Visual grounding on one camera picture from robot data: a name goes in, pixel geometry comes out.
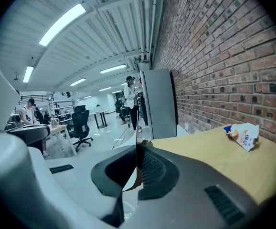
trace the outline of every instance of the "vent grille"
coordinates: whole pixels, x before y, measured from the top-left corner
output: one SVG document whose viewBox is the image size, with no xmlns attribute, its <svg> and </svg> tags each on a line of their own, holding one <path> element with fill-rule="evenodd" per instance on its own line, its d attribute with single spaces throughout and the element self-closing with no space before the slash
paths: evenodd
<svg viewBox="0 0 276 229">
<path fill-rule="evenodd" d="M 228 225 L 244 217 L 244 213 L 217 186 L 207 187 L 204 190 Z"/>
</svg>

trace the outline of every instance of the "plastic bag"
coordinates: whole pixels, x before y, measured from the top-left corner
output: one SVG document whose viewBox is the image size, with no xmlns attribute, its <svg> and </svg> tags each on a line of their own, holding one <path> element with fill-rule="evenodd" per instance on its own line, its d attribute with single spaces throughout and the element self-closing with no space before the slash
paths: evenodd
<svg viewBox="0 0 276 229">
<path fill-rule="evenodd" d="M 246 151 L 251 150 L 258 141 L 259 126 L 251 123 L 234 124 L 224 128 L 226 134 Z"/>
</svg>

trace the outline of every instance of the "ceiling pipe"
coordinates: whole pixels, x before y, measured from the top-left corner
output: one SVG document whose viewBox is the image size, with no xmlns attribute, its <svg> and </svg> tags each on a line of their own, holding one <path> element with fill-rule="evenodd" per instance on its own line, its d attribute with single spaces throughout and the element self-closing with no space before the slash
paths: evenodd
<svg viewBox="0 0 276 229">
<path fill-rule="evenodd" d="M 147 45 L 147 60 L 149 59 L 149 4 L 150 0 L 144 0 L 144 10 L 146 14 L 146 45 Z"/>
<path fill-rule="evenodd" d="M 156 0 L 153 0 L 151 38 L 149 40 L 149 56 L 147 56 L 147 60 L 149 60 L 149 57 L 151 56 L 151 48 L 152 48 L 153 32 L 154 32 L 154 24 L 155 24 L 155 11 L 156 11 Z"/>
<path fill-rule="evenodd" d="M 140 41 L 140 48 L 141 48 L 141 60 L 144 60 L 144 46 L 143 46 L 143 36 L 142 36 L 142 21 L 141 21 L 139 0 L 134 0 L 134 7 L 135 7 L 136 19 L 137 19 L 137 23 L 138 23 L 138 33 L 139 33 L 139 41 Z"/>
</svg>

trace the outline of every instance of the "table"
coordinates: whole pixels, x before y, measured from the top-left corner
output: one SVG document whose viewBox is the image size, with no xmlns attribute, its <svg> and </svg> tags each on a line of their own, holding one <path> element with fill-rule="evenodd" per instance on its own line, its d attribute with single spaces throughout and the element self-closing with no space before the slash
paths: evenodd
<svg viewBox="0 0 276 229">
<path fill-rule="evenodd" d="M 259 205 L 276 194 L 276 144 L 259 137 L 246 152 L 222 127 L 198 134 L 153 140 L 156 148 L 200 160 L 244 189 Z"/>
<path fill-rule="evenodd" d="M 104 115 L 104 112 L 106 112 L 106 111 L 108 111 L 108 109 L 106 109 L 104 111 L 98 111 L 98 112 L 94 112 L 94 113 L 89 113 L 89 115 L 94 115 L 95 116 L 96 126 L 97 126 L 98 129 L 107 127 L 107 123 L 106 123 L 106 119 L 105 119 L 105 115 Z M 100 125 L 100 126 L 98 124 L 98 120 L 96 119 L 96 114 L 100 114 L 100 116 L 101 116 L 102 125 Z"/>
<path fill-rule="evenodd" d="M 74 146 L 72 144 L 72 141 L 71 141 L 68 129 L 67 129 L 67 125 L 58 125 L 58 126 L 56 126 L 54 128 L 50 128 L 50 135 L 49 136 L 55 135 L 56 139 L 59 142 L 59 144 L 62 146 L 61 136 L 57 135 L 57 134 L 59 134 L 63 130 L 65 131 L 65 134 L 66 134 L 68 143 L 70 145 L 70 148 L 72 149 L 74 155 L 77 156 L 77 152 L 76 152 L 76 150 L 75 150 L 75 148 L 74 148 Z"/>
</svg>

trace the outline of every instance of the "ceiling light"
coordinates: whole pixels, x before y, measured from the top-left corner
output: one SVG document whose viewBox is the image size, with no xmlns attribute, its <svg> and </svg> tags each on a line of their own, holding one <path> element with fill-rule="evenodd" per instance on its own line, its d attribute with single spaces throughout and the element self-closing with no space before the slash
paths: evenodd
<svg viewBox="0 0 276 229">
<path fill-rule="evenodd" d="M 126 65 L 122 64 L 122 65 L 119 65 L 119 66 L 116 66 L 116 67 L 113 67 L 113 68 L 109 68 L 107 70 L 100 71 L 100 73 L 103 74 L 103 73 L 107 73 L 107 72 L 110 72 L 110 71 L 119 70 L 119 69 L 122 69 L 122 68 L 126 68 Z"/>
<path fill-rule="evenodd" d="M 31 74 L 32 74 L 33 69 L 34 69 L 34 68 L 33 68 L 32 66 L 28 66 L 28 67 L 27 67 L 27 69 L 26 69 L 26 71 L 25 71 L 25 74 L 24 74 L 24 78 L 23 78 L 23 82 L 24 82 L 24 83 L 29 82 L 29 78 L 30 78 L 30 76 L 31 76 Z"/>
<path fill-rule="evenodd" d="M 60 17 L 57 22 L 53 24 L 53 26 L 50 27 L 50 29 L 42 37 L 39 44 L 42 46 L 47 46 L 49 42 L 54 38 L 54 36 L 57 35 L 57 33 L 59 33 L 66 25 L 68 25 L 71 21 L 73 21 L 85 12 L 86 10 L 81 4 L 75 5 L 72 9 L 70 9 L 62 17 Z"/>
<path fill-rule="evenodd" d="M 107 90 L 107 89 L 110 89 L 110 88 L 111 88 L 111 87 L 101 89 L 101 90 L 99 90 L 99 92 L 104 91 L 104 90 Z"/>
<path fill-rule="evenodd" d="M 134 82 L 134 83 L 136 83 L 136 82 Z M 126 85 L 127 83 L 123 83 L 123 84 L 121 84 L 121 85 Z"/>
<path fill-rule="evenodd" d="M 78 80 L 78 81 L 76 81 L 76 82 L 71 83 L 70 85 L 71 85 L 71 86 L 75 86 L 75 85 L 78 85 L 79 83 L 81 83 L 81 82 L 83 82 L 83 81 L 85 81 L 85 80 L 86 80 L 85 78 L 82 78 L 82 79 L 80 79 L 80 80 Z"/>
</svg>

